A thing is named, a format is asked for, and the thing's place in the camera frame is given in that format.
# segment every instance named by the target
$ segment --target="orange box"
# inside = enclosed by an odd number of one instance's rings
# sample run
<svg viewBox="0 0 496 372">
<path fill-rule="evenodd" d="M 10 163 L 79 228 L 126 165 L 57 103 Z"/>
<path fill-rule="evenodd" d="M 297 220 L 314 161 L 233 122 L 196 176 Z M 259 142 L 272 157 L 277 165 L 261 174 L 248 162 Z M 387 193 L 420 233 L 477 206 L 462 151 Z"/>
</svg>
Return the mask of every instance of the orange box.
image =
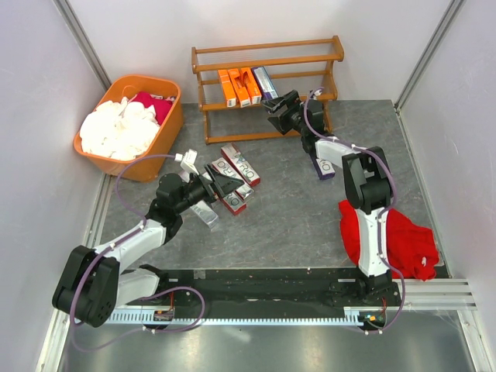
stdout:
<svg viewBox="0 0 496 372">
<path fill-rule="evenodd" d="M 246 107 L 251 104 L 250 95 L 248 91 L 244 87 L 241 81 L 241 75 L 239 75 L 239 70 L 237 68 L 231 68 L 228 70 L 229 77 L 231 78 L 232 86 L 234 87 L 234 91 L 239 99 L 239 106 Z"/>
<path fill-rule="evenodd" d="M 256 105 L 260 103 L 262 100 L 262 93 L 258 88 L 258 84 L 255 81 L 255 77 L 253 76 L 250 68 L 244 67 L 241 69 L 241 81 L 245 85 L 246 90 L 251 97 L 251 104 Z"/>
<path fill-rule="evenodd" d="M 236 106 L 236 93 L 234 93 L 234 88 L 232 87 L 233 85 L 231 84 L 227 70 L 219 70 L 217 72 L 219 73 L 219 80 L 222 85 L 227 107 Z"/>
<path fill-rule="evenodd" d="M 149 155 L 159 155 L 169 153 L 174 140 L 183 126 L 183 111 L 181 107 L 181 89 L 170 80 L 159 79 L 142 75 L 127 75 L 114 81 L 112 86 L 107 90 L 102 100 L 97 104 L 100 106 L 103 102 L 114 101 L 121 102 L 122 97 L 131 99 L 140 91 L 147 91 L 152 95 L 161 95 L 163 97 L 175 96 L 176 100 L 172 104 L 169 113 L 162 122 L 155 139 L 142 155 L 137 157 L 147 157 Z M 125 167 L 130 165 L 134 160 L 116 160 L 109 157 L 100 157 L 93 153 L 85 153 L 81 145 L 81 136 L 77 132 L 74 137 L 74 148 L 83 157 L 87 157 L 98 168 L 106 174 L 116 176 Z M 149 182 L 158 177 L 158 173 L 164 164 L 165 158 L 158 157 L 153 159 L 142 160 L 128 169 L 123 177 L 129 180 Z"/>
</svg>

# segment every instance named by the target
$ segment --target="cable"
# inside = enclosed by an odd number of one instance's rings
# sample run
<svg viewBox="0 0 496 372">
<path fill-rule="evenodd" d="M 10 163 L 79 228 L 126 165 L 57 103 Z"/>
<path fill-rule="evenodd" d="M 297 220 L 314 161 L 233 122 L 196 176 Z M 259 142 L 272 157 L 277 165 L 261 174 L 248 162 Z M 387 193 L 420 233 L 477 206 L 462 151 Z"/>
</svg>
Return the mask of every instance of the cable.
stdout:
<svg viewBox="0 0 496 372">
<path fill-rule="evenodd" d="M 143 160 L 147 160 L 147 159 L 153 159 L 153 158 L 158 158 L 158 157 L 170 157 L 170 158 L 175 158 L 173 155 L 169 155 L 169 154 L 160 154 L 160 155 L 149 155 L 148 157 L 141 157 L 139 159 L 136 159 L 134 160 L 131 164 L 128 164 L 120 173 L 119 175 L 117 176 L 117 180 L 115 181 L 115 194 L 117 195 L 117 198 L 119 199 L 119 201 L 122 203 L 122 205 L 124 205 L 124 207 L 126 207 L 128 210 L 130 210 L 132 213 L 135 213 L 136 215 L 138 215 L 142 221 L 143 221 L 143 227 L 146 226 L 146 216 L 145 215 L 142 215 L 140 212 L 138 212 L 137 210 L 135 210 L 133 207 L 131 207 L 128 203 L 126 203 L 120 196 L 119 194 L 119 182 L 120 182 L 120 179 L 122 178 L 122 175 L 128 170 L 131 168 L 131 166 L 139 163 L 140 161 L 143 161 Z M 83 290 L 83 287 L 84 287 L 84 284 L 86 283 L 86 280 L 89 278 L 89 276 L 91 275 L 91 272 L 95 269 L 95 266 L 97 265 L 97 263 L 100 261 L 101 258 L 103 258 L 104 255 L 106 255 L 108 252 L 110 252 L 112 249 L 115 249 L 117 246 L 119 246 L 120 244 L 124 243 L 126 240 L 132 238 L 133 236 L 135 236 L 136 234 L 138 233 L 141 233 L 143 231 L 143 227 L 141 228 L 138 228 L 138 229 L 135 229 L 133 230 L 132 232 L 130 232 L 129 234 L 127 234 L 126 236 L 122 237 L 121 239 L 117 240 L 115 242 L 115 245 L 113 246 L 108 246 L 106 247 L 102 252 L 100 252 L 94 259 L 92 262 L 90 262 L 88 268 L 84 271 L 81 279 L 79 280 L 79 283 L 77 284 L 78 286 L 76 287 L 76 291 L 74 293 L 74 297 L 72 299 L 72 302 L 71 302 L 71 308 L 70 308 L 70 311 L 69 311 L 69 337 L 70 337 L 70 340 L 72 342 L 72 344 L 74 345 L 74 348 L 77 350 L 77 351 L 80 351 L 82 353 L 90 353 L 90 352 L 93 352 L 93 351 L 98 351 L 98 350 L 101 350 L 105 347 L 107 347 L 108 345 L 111 345 L 113 344 L 114 342 L 116 341 L 119 341 L 120 339 L 122 339 L 123 337 L 126 337 L 128 335 L 131 335 L 135 332 L 139 332 L 141 330 L 143 330 L 142 328 L 138 328 L 138 329 L 131 329 L 129 330 L 128 332 L 124 332 L 122 335 L 108 341 L 107 343 L 104 343 L 103 345 L 100 345 L 100 346 L 97 346 L 97 347 L 94 347 L 92 349 L 87 349 L 87 348 L 84 348 L 84 347 L 81 347 L 79 346 L 76 341 L 75 341 L 75 338 L 74 338 L 74 335 L 75 335 L 75 329 L 78 327 L 78 326 L 81 326 L 83 324 L 83 322 L 79 322 L 79 323 L 76 323 L 76 307 L 77 307 L 77 303 L 79 301 L 79 298 L 81 296 L 81 292 Z M 195 293 L 199 298 L 200 298 L 200 302 L 202 303 L 201 304 L 201 312 L 200 312 L 200 315 L 197 317 L 197 319 L 190 325 L 186 325 L 185 327 L 182 327 L 182 328 L 179 328 L 179 329 L 163 329 L 163 330 L 160 330 L 160 332 L 164 332 L 164 331 L 167 331 L 167 332 L 183 332 L 183 331 L 187 331 L 189 329 L 192 329 L 194 328 L 203 318 L 203 315 L 205 314 L 205 299 L 203 298 L 202 294 L 197 291 L 196 289 L 194 288 L 190 288 L 190 287 L 175 287 L 175 288 L 171 288 L 171 289 L 168 289 L 166 291 L 162 291 L 161 293 L 158 293 L 158 294 L 154 294 L 153 296 L 149 296 L 147 298 L 141 298 L 142 300 L 149 300 L 149 299 L 153 299 L 153 298 L 158 298 L 160 296 L 163 296 L 163 295 L 166 295 L 166 294 L 169 294 L 171 292 L 174 292 L 174 291 L 191 291 L 193 293 Z"/>
<path fill-rule="evenodd" d="M 157 293 L 157 294 L 154 294 L 154 295 L 149 296 L 149 297 L 140 298 L 140 300 L 142 300 L 142 301 L 153 300 L 155 298 L 167 295 L 167 294 L 174 292 L 174 291 L 191 291 L 195 295 L 197 295 L 198 298 L 200 298 L 200 302 L 202 303 L 200 315 L 196 318 L 196 320 L 192 324 L 188 324 L 185 327 L 181 327 L 181 328 L 177 328 L 177 329 L 153 329 L 152 332 L 154 332 L 154 333 L 177 333 L 177 332 L 188 331 L 189 329 L 193 329 L 203 319 L 203 315 L 205 314 L 205 299 L 203 298 L 202 294 L 199 291 L 197 291 L 196 289 L 191 288 L 191 287 L 181 286 L 181 287 L 175 287 L 175 288 L 167 289 L 166 291 L 162 291 L 161 293 Z"/>
<path fill-rule="evenodd" d="M 384 313 L 384 325 L 383 326 L 380 326 L 380 325 L 378 326 L 376 324 L 373 324 L 370 319 L 366 319 L 365 322 L 367 322 L 368 324 L 370 324 L 374 328 L 380 329 L 382 331 L 386 327 L 386 325 L 388 324 L 388 317 L 387 316 L 388 316 L 388 314 L 385 312 Z"/>
<path fill-rule="evenodd" d="M 388 207 L 384 208 L 379 213 L 379 215 L 377 215 L 377 221 L 379 222 L 377 224 L 377 228 L 379 230 L 378 231 L 378 234 L 377 234 L 377 243 L 379 244 L 379 258 L 381 259 L 381 261 L 390 270 L 394 271 L 400 277 L 400 280 L 401 280 L 401 290 L 402 290 L 402 294 L 403 295 L 401 296 L 400 305 L 398 307 L 398 310 L 396 311 L 396 314 L 394 314 L 393 319 L 391 320 L 391 322 L 389 324 L 385 325 L 384 328 L 382 329 L 382 330 L 386 330 L 390 326 L 392 326 L 394 322 L 396 322 L 396 319 L 398 318 L 398 316 L 400 315 L 401 311 L 403 310 L 403 306 L 405 305 L 405 294 L 406 294 L 405 277 L 403 276 L 403 274 L 401 273 L 400 270 L 398 270 L 396 267 L 393 267 L 387 260 L 384 259 L 384 252 L 382 251 L 382 231 L 381 231 L 381 224 L 383 223 L 383 221 L 382 221 L 382 218 L 381 217 L 382 217 L 382 215 L 384 213 L 389 212 L 390 210 L 392 210 L 396 206 L 396 204 L 398 202 L 398 198 L 397 198 L 398 190 L 396 189 L 396 184 L 394 183 L 394 179 L 393 179 L 393 176 L 391 175 L 391 172 L 389 171 L 389 169 L 386 166 L 386 164 L 384 163 L 384 161 L 382 161 L 382 159 L 376 153 L 373 153 L 373 152 L 371 152 L 368 149 L 365 149 L 363 147 L 355 146 L 354 144 L 348 143 L 347 141 L 343 141 L 341 139 L 337 139 L 336 137 L 326 137 L 326 136 L 323 136 L 322 134 L 318 133 L 315 129 L 312 128 L 312 125 L 310 124 L 310 122 L 308 120 L 308 102 L 315 95 L 315 93 L 321 91 L 322 89 L 323 88 L 320 87 L 320 88 L 317 88 L 317 89 L 311 91 L 310 94 L 308 95 L 307 99 L 305 100 L 304 105 L 303 105 L 303 119 L 305 120 L 305 123 L 306 123 L 308 129 L 310 130 L 310 132 L 312 132 L 318 138 L 321 138 L 323 140 L 342 144 L 342 145 L 344 145 L 346 147 L 349 147 L 352 150 L 356 150 L 356 151 L 358 151 L 360 153 L 365 153 L 366 155 L 368 155 L 370 157 L 373 157 L 377 161 L 377 163 L 379 164 L 379 166 L 385 172 L 386 177 L 387 177 L 387 179 L 389 181 L 389 185 L 391 186 L 391 192 L 393 194 L 393 202 Z"/>
<path fill-rule="evenodd" d="M 127 172 L 127 170 L 130 169 L 133 165 L 138 164 L 139 162 L 141 162 L 143 160 L 155 159 L 155 158 L 158 158 L 158 157 L 169 157 L 171 159 L 174 159 L 175 158 L 174 155 L 169 155 L 168 153 L 167 154 L 158 154 L 158 155 L 149 155 L 147 157 L 141 157 L 139 159 L 134 160 L 132 163 L 126 165 L 126 167 L 123 170 L 121 170 L 121 172 L 117 176 L 117 180 L 115 180 L 114 190 L 115 190 L 115 195 L 117 196 L 117 199 L 121 202 L 121 204 L 124 206 L 124 208 L 126 208 L 128 211 L 134 213 L 135 215 L 137 215 L 138 217 L 141 218 L 141 221 L 143 222 L 143 226 L 146 226 L 146 217 L 145 217 L 145 215 L 143 213 L 141 213 L 140 211 L 138 211 L 137 209 L 134 209 L 131 205 L 129 205 L 127 203 L 127 201 L 125 201 L 122 198 L 122 196 L 119 193 L 119 182 L 121 181 L 121 178 L 124 175 L 124 173 Z"/>
<path fill-rule="evenodd" d="M 386 310 L 388 309 L 388 304 L 386 302 L 386 298 L 382 298 L 382 310 L 381 310 L 381 313 L 379 315 L 383 315 Z"/>
</svg>

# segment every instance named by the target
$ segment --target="red and white box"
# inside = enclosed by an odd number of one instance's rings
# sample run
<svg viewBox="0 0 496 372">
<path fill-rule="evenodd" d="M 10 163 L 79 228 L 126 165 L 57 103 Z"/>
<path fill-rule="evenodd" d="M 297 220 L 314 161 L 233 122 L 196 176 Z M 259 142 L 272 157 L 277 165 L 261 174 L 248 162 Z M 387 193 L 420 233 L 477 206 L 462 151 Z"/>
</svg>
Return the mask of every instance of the red and white box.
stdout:
<svg viewBox="0 0 496 372">
<path fill-rule="evenodd" d="M 239 186 L 236 189 L 236 193 L 239 195 L 239 197 L 244 200 L 245 202 L 249 200 L 253 196 L 253 189 L 247 184 L 245 180 L 239 175 L 238 172 L 233 168 L 231 164 L 227 162 L 226 159 L 223 157 L 217 159 L 216 161 L 212 161 L 212 166 L 221 174 L 224 174 L 225 176 L 235 178 L 237 180 L 243 181 L 244 185 Z"/>
<path fill-rule="evenodd" d="M 250 187 L 256 186 L 260 183 L 260 176 L 258 173 L 252 168 L 250 163 L 246 161 L 244 156 L 233 143 L 223 146 L 222 149 L 220 149 L 220 152 L 224 159 L 226 159 L 229 164 L 231 164 L 234 169 L 241 174 Z"/>
<path fill-rule="evenodd" d="M 210 181 L 212 180 L 207 172 L 202 174 L 202 176 Z M 226 208 L 234 215 L 238 215 L 239 213 L 241 213 L 246 209 L 246 203 L 238 196 L 238 194 L 235 191 L 230 194 L 227 194 L 224 198 L 220 200 L 226 206 Z"/>
</svg>

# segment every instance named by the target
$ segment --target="white cloth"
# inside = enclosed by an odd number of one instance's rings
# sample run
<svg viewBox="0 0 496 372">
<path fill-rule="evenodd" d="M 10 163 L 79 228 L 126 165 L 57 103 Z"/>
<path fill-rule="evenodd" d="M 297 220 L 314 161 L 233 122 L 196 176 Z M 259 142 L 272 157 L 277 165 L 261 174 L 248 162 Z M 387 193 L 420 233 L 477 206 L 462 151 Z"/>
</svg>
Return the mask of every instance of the white cloth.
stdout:
<svg viewBox="0 0 496 372">
<path fill-rule="evenodd" d="M 81 126 L 81 145 L 85 153 L 117 160 L 133 160 L 150 147 L 159 125 L 155 108 L 141 102 L 102 103 Z"/>
</svg>

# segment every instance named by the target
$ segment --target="purple box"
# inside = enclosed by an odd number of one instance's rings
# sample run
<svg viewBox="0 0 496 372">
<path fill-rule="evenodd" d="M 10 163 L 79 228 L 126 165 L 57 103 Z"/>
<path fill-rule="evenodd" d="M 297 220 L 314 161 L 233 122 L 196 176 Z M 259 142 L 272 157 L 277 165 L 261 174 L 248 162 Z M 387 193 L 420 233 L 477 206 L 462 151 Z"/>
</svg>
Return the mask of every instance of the purple box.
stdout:
<svg viewBox="0 0 496 372">
<path fill-rule="evenodd" d="M 251 71 L 262 92 L 263 99 L 270 100 L 279 97 L 264 66 L 252 67 Z"/>
<path fill-rule="evenodd" d="M 310 155 L 310 159 L 312 159 L 313 166 L 321 180 L 328 180 L 336 174 L 330 161 L 319 159 L 313 155 Z"/>
</svg>

